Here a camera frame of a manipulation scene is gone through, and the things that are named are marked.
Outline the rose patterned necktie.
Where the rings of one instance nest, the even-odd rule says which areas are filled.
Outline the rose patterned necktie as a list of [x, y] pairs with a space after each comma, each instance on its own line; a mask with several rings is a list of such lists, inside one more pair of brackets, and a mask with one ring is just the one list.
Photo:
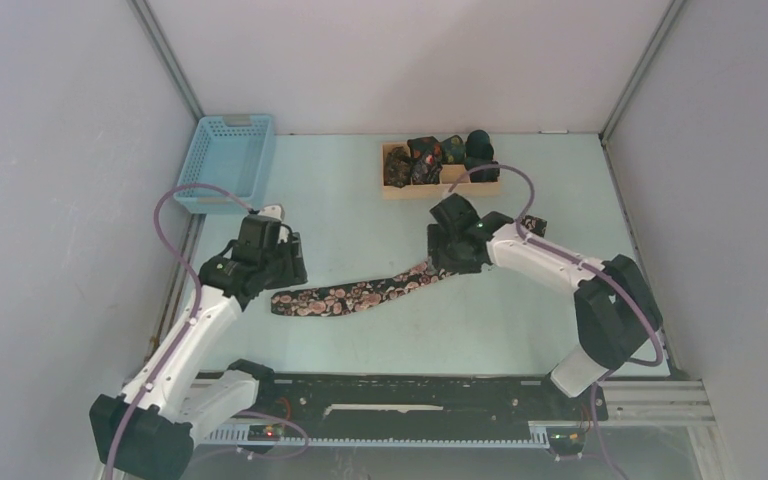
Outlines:
[[359, 313], [404, 297], [457, 273], [438, 267], [431, 257], [393, 277], [340, 285], [279, 291], [270, 312], [283, 317], [339, 317]]

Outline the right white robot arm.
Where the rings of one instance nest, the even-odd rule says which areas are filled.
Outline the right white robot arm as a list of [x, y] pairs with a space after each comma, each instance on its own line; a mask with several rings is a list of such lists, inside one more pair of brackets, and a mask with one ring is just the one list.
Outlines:
[[658, 338], [663, 317], [630, 257], [600, 260], [576, 253], [527, 227], [526, 216], [497, 211], [481, 216], [459, 194], [445, 196], [430, 214], [428, 253], [436, 267], [460, 275], [477, 274], [486, 266], [506, 269], [572, 301], [577, 344], [551, 370], [551, 383], [541, 392], [551, 416], [570, 416], [582, 403], [581, 393], [623, 365], [638, 363], [636, 353], [646, 343], [655, 352], [650, 365], [663, 362]]

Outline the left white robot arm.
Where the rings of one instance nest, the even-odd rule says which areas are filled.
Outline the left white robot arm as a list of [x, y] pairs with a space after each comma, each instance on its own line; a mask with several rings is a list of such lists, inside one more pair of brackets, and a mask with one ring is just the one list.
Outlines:
[[226, 330], [260, 293], [306, 283], [299, 233], [284, 209], [269, 205], [245, 216], [237, 238], [199, 269], [172, 330], [142, 370], [115, 397], [100, 395], [89, 412], [105, 473], [179, 479], [194, 450], [239, 411], [264, 416], [276, 403], [264, 382], [271, 370], [250, 362], [230, 367], [193, 396], [191, 385]]

